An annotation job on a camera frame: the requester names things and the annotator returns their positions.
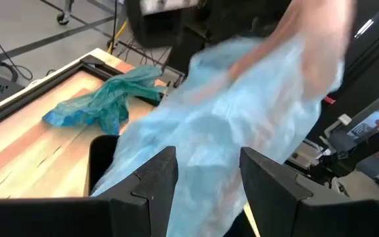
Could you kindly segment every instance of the crumpled plastic bag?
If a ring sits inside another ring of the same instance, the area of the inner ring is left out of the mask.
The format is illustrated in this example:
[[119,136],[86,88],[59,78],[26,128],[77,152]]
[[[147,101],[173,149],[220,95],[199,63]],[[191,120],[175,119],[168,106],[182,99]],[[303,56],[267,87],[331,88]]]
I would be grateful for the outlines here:
[[128,96],[140,96],[160,101],[164,87],[155,86],[162,74],[155,66],[140,66],[113,76],[96,92],[59,103],[43,120],[56,127],[99,122],[104,132],[118,135],[120,125],[128,120]]
[[[325,95],[303,97],[304,43],[301,36],[292,38],[202,103],[188,103],[188,98],[212,80],[221,83],[221,75],[259,40],[227,41],[193,57],[184,84],[121,135],[114,161],[92,195],[173,145],[179,177],[167,236],[223,236],[247,202],[241,147],[283,163],[318,119]],[[340,62],[333,89],[340,85],[342,69]]]

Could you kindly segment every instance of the black cable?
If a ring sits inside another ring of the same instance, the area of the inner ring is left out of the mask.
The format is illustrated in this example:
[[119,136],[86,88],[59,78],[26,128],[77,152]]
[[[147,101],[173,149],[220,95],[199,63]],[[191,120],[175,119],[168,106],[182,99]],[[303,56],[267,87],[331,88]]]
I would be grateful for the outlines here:
[[4,55],[7,57],[7,59],[10,61],[10,63],[12,64],[12,66],[17,70],[17,72],[24,78],[24,79],[27,79],[27,80],[33,80],[33,74],[31,74],[31,77],[28,78],[26,77],[23,73],[21,73],[21,71],[18,69],[18,67],[15,65],[15,63],[13,62],[13,60],[11,60],[11,58],[8,56],[7,52],[5,52],[3,46],[0,44],[0,49],[2,50],[2,52],[4,53]]
[[130,52],[130,50],[131,50],[133,44],[134,44],[134,38],[132,38],[132,40],[131,40],[131,44],[130,44],[129,47],[128,47],[128,51],[127,51],[126,54],[125,54],[125,60],[124,60],[124,61],[126,61],[126,59],[128,58],[128,53]]
[[118,2],[115,0],[115,17],[113,18],[113,33],[112,33],[112,50],[111,55],[113,54],[113,44],[115,43],[115,32],[116,32],[116,18],[118,17]]
[[[123,41],[120,41],[120,40],[118,40],[118,43],[120,43],[122,46],[124,46],[124,47],[125,47],[125,50],[129,49],[129,50],[132,50],[132,51],[138,53],[139,55],[144,55],[142,52],[139,51],[139,50],[143,49],[142,47],[137,47],[137,48],[130,47],[129,44],[127,45],[127,43],[124,43]],[[147,55],[144,55],[144,56],[147,57],[147,58],[149,58],[149,59],[152,60],[152,61],[155,61],[155,62],[156,62],[155,65],[163,65],[163,63],[161,63],[161,62],[155,60],[154,58],[151,58],[151,57],[149,57],[149,56],[147,56]]]
[[[8,65],[7,63],[4,63],[4,62],[0,62],[0,66],[3,66],[5,68],[7,68],[8,70],[10,70],[11,72],[11,81],[17,81],[18,79],[18,73],[16,70],[14,70],[14,68],[11,66],[11,65]],[[16,65],[17,67],[19,68],[23,68],[24,70],[26,70],[26,72],[28,74],[30,74],[30,77],[33,78],[33,73],[28,69],[26,68],[25,66],[22,66],[22,65]]]
[[121,56],[121,54],[123,54],[125,52],[125,50],[127,50],[127,45],[131,42],[132,38],[130,39],[127,39],[126,41],[126,45],[121,49],[121,51],[119,52],[119,54],[117,55],[117,57]]
[[46,76],[49,75],[51,72],[55,72],[56,70],[55,69],[49,69],[47,72],[46,72]]

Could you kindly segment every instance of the wooden table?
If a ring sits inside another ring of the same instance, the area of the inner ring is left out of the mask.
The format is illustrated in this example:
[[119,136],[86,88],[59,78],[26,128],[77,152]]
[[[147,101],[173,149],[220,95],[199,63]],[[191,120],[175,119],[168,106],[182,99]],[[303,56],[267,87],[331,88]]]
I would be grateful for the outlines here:
[[[101,49],[88,54],[121,72],[134,68]],[[54,75],[78,60],[46,76],[42,81],[51,80]],[[94,91],[102,83],[90,74],[79,72],[0,122],[0,198],[83,197],[88,193],[86,180],[89,145],[103,132],[96,124],[77,128],[53,128],[41,118],[57,103]],[[164,82],[157,80],[156,84],[164,85]],[[0,106],[33,90],[34,86],[0,102]],[[129,122],[153,110],[153,106],[133,97],[129,99],[129,104]],[[256,230],[248,206],[245,207],[245,213]]]

